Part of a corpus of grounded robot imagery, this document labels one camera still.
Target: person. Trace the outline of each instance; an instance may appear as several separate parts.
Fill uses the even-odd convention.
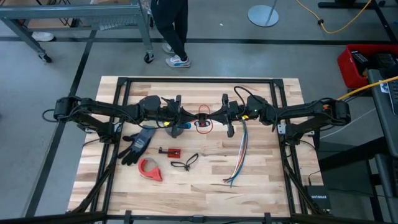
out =
[[[47,32],[33,32],[33,39],[36,41],[48,42],[54,39],[54,35],[52,33]]]
[[[152,0],[150,9],[157,30],[167,44],[162,48],[173,57],[166,59],[174,68],[187,68],[191,61],[185,52],[188,32],[188,0]]]

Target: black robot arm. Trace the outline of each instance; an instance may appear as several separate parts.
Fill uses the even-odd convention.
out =
[[[237,101],[229,102],[227,94],[223,94],[222,106],[218,111],[211,114],[191,114],[181,107],[181,96],[176,99],[165,99],[167,106],[160,106],[158,96],[147,96],[135,105],[119,106],[90,98],[78,98],[75,96],[64,97],[57,100],[53,117],[57,121],[74,121],[79,128],[91,129],[98,133],[101,142],[114,143],[115,132],[118,124],[102,122],[90,114],[100,114],[120,118],[121,121],[140,125],[143,121],[168,122],[172,136],[176,137],[177,127],[181,124],[195,121],[196,126],[206,126],[206,120],[220,122],[227,125],[228,137],[233,137],[234,121],[259,119],[264,125],[276,125],[283,119],[300,118],[312,116],[300,124],[287,124],[280,126],[278,132],[285,134],[285,140],[289,144],[298,144],[301,137],[309,132],[318,130],[327,125],[343,126],[351,121],[347,103],[331,98],[324,98],[302,105],[275,108],[264,98],[251,95],[247,98],[245,105],[239,105]]]

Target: black zip tie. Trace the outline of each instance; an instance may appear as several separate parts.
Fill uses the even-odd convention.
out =
[[[190,166],[198,160],[199,154],[195,153],[191,158],[189,158],[187,160],[187,163],[183,163],[183,162],[170,162],[171,166],[174,167],[183,167],[185,169],[185,171],[189,171],[189,168],[191,168]]]

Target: red box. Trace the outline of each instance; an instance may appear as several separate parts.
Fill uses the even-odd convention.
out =
[[[368,84],[368,78],[358,73],[354,58],[351,52],[357,50],[369,59],[378,52],[392,52],[398,55],[398,45],[369,45],[369,44],[350,44],[347,45],[343,53],[337,58],[344,83],[348,88],[361,88]]]

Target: red wire loop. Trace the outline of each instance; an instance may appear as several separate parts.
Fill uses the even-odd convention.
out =
[[[209,106],[207,106],[207,105],[200,105],[199,106],[199,110],[198,110],[198,112],[200,113],[200,108],[202,107],[202,106],[206,106],[207,107],[207,109],[209,110],[209,114],[210,114],[210,107]],[[207,132],[201,132],[201,131],[199,131],[198,130],[198,126],[196,126],[197,127],[197,132],[199,133],[199,134],[208,134],[208,133],[210,133],[212,130],[213,130],[213,122],[210,120],[210,124],[211,124],[211,128],[210,128],[210,130],[209,131],[207,131]]]

